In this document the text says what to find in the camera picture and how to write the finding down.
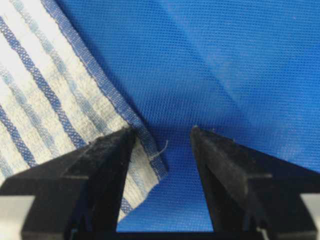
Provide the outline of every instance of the blue fabric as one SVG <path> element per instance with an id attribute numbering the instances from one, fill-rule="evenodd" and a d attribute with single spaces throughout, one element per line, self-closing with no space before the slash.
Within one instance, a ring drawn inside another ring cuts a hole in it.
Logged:
<path id="1" fill-rule="evenodd" d="M 58 0 L 168 177 L 119 231 L 209 231 L 193 125 L 320 172 L 320 3 Z"/>

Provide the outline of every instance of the striped fabric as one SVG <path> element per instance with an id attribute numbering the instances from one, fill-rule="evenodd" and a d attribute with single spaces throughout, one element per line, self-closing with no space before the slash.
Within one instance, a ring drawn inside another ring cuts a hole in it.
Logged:
<path id="1" fill-rule="evenodd" d="M 128 125 L 119 219 L 166 175 L 154 140 L 53 0 L 1 0 L 0 183 Z"/>

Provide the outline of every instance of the black plastic jaw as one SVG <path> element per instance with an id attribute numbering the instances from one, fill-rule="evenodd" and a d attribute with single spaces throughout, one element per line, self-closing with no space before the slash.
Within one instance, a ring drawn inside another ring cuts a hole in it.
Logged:
<path id="1" fill-rule="evenodd" d="M 63 240 L 74 231 L 115 232 L 135 139 L 130 128 L 122 129 L 9 177 L 0 197 L 34 196 L 21 238 Z"/>
<path id="2" fill-rule="evenodd" d="M 320 174 L 198 127 L 191 131 L 191 142 L 216 232 L 317 239 L 301 195 L 320 193 Z"/>

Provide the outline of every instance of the towel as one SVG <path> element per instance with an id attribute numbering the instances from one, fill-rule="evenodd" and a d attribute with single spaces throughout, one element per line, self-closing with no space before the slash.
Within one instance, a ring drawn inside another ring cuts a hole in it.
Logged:
<path id="1" fill-rule="evenodd" d="M 152 136 L 53 0 L 1 0 L 0 183 L 127 126 L 120 220 L 167 174 Z"/>

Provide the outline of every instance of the light blue stripe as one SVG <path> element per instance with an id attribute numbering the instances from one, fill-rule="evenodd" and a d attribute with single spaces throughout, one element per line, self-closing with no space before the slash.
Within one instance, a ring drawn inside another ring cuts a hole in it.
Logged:
<path id="1" fill-rule="evenodd" d="M 0 152 L 0 170 L 5 178 L 10 177 L 11 175 L 14 174 L 11 167 L 9 166 L 5 158 L 2 156 L 1 152 Z"/>
<path id="2" fill-rule="evenodd" d="M 64 131 L 69 136 L 73 145 L 76 148 L 83 147 L 86 143 L 71 125 L 65 111 L 62 109 L 60 100 L 58 99 L 56 94 L 51 90 L 50 86 L 45 81 L 39 69 L 35 66 L 34 62 L 31 60 L 26 50 L 21 46 L 20 42 L 17 40 L 12 31 L 8 28 L 2 17 L 0 17 L 0 32 L 7 40 L 10 47 L 19 55 L 24 67 L 31 73 L 36 85 L 50 102 L 52 109 L 57 114 Z"/>
<path id="3" fill-rule="evenodd" d="M 51 57 L 59 73 L 63 75 L 64 79 L 68 84 L 70 92 L 74 95 L 75 100 L 78 103 L 83 114 L 88 116 L 88 118 L 92 121 L 92 123 L 100 133 L 112 133 L 112 130 L 108 128 L 105 121 L 96 113 L 96 111 L 93 109 L 88 100 L 78 90 L 77 83 L 74 81 L 73 77 L 68 71 L 68 68 L 65 65 L 64 61 L 61 59 L 61 57 L 55 50 L 55 47 L 47 39 L 46 35 L 39 29 L 37 22 L 34 21 L 31 15 L 25 10 L 24 4 L 20 0 L 10 0 L 10 2 L 13 4 L 15 9 L 21 14 L 24 21 L 29 26 L 31 32 L 37 36 L 37 38 L 41 42 L 43 49 Z"/>
<path id="4" fill-rule="evenodd" d="M 145 187 L 145 183 L 142 180 L 141 176 L 138 174 L 138 172 L 139 172 L 139 170 L 136 169 L 134 162 L 132 162 L 132 164 L 129 164 L 128 174 L 130 174 L 130 176 L 132 177 L 133 181 L 138 186 L 142 196 L 145 198 L 145 197 L 147 197 L 148 193 L 147 193 L 147 190 L 146 190 L 146 187 Z"/>
<path id="5" fill-rule="evenodd" d="M 32 106 L 28 104 L 28 100 L 20 90 L 20 88 L 14 82 L 14 78 L 11 74 L 4 68 L 4 66 L 0 63 L 0 76 L 2 77 L 5 84 L 10 88 L 12 94 L 14 95 L 17 103 L 24 110 L 25 114 L 29 118 L 32 126 L 39 133 L 43 143 L 51 152 L 53 158 L 60 156 L 60 152 L 58 151 L 54 138 L 50 135 L 49 131 L 43 127 L 42 121 L 40 117 L 35 113 Z"/>
<path id="6" fill-rule="evenodd" d="M 35 158 L 29 148 L 26 146 L 24 141 L 21 139 L 21 136 L 17 130 L 17 128 L 13 125 L 13 123 L 8 118 L 6 112 L 0 105 L 0 121 L 7 129 L 8 133 L 10 134 L 10 137 L 15 144 L 15 147 L 17 148 L 18 152 L 21 154 L 23 160 L 28 164 L 29 167 L 34 167 L 37 165 Z"/>

